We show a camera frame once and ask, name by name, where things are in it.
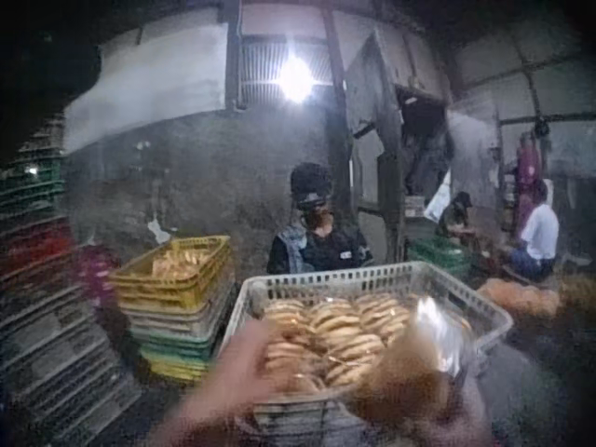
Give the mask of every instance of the yellow plastic crate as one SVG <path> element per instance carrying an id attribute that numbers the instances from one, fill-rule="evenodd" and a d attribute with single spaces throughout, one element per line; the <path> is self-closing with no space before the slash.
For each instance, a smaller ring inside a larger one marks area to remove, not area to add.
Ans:
<path id="1" fill-rule="evenodd" d="M 209 250 L 209 259 L 198 272 L 185 279 L 164 279 L 152 276 L 153 260 L 167 250 Z M 166 245 L 145 253 L 110 275 L 118 305 L 123 309 L 157 312 L 170 315 L 190 315 L 207 304 L 208 290 L 217 281 L 230 281 L 222 275 L 232 265 L 230 237 L 189 237 L 174 239 Z"/>
<path id="2" fill-rule="evenodd" d="M 207 363 L 186 363 L 178 361 L 158 360 L 145 356 L 151 365 L 151 371 L 155 374 L 171 377 L 178 380 L 189 382 L 196 382 L 201 380 L 209 372 L 209 365 Z"/>

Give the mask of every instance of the pink clothing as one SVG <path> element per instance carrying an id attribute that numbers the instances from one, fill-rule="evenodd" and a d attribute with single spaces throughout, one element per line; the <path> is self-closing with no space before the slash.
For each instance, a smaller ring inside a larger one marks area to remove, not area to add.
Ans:
<path id="1" fill-rule="evenodd" d="M 533 186 L 542 178 L 540 153 L 536 149 L 535 140 L 529 132 L 521 136 L 521 147 L 518 148 L 518 216 L 516 237 L 525 228 L 528 218 L 534 210 Z"/>

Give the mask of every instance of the seated person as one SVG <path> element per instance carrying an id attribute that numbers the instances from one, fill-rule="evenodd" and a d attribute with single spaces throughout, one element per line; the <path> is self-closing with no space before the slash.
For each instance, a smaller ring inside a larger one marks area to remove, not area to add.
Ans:
<path id="1" fill-rule="evenodd" d="M 437 236 L 462 237 L 473 235 L 474 230 L 468 226 L 467 210 L 472 208 L 472 200 L 468 193 L 459 192 L 443 211 L 437 227 Z"/>
<path id="2" fill-rule="evenodd" d="M 549 190 L 542 180 L 534 184 L 535 208 L 521 231 L 521 247 L 511 253 L 511 264 L 518 275 L 542 281 L 552 273 L 557 254 L 559 220 L 547 204 Z"/>

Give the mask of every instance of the gray vest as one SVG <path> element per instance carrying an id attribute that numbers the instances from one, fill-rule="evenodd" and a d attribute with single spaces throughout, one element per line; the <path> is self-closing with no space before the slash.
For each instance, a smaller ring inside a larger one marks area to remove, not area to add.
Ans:
<path id="1" fill-rule="evenodd" d="M 281 233 L 278 237 L 286 245 L 286 251 L 288 252 L 288 263 L 290 266 L 290 273 L 310 273 L 315 271 L 315 267 L 311 264 L 305 263 L 305 260 L 300 253 L 300 250 L 306 248 L 306 229 L 299 225 L 290 225 Z"/>

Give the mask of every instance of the man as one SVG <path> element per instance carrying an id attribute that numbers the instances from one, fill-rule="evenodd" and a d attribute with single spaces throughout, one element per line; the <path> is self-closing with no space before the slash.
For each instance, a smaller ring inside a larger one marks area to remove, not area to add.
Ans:
<path id="1" fill-rule="evenodd" d="M 454 200 L 443 211 L 437 227 L 437 235 L 442 237 L 461 237 L 473 234 L 468 227 L 467 210 L 472 208 L 472 200 L 468 193 L 459 192 Z"/>
<path id="2" fill-rule="evenodd" d="M 373 261 L 358 227 L 340 220 L 330 208 L 332 181 L 321 165 L 303 163 L 290 177 L 299 223 L 273 240 L 267 273 L 283 275 L 358 268 Z"/>
<path id="3" fill-rule="evenodd" d="M 511 254 L 513 269 L 532 281 L 541 281 L 552 273 L 557 254 L 559 220 L 547 204 L 549 189 L 542 180 L 533 187 L 535 208 L 521 232 L 521 247 Z"/>

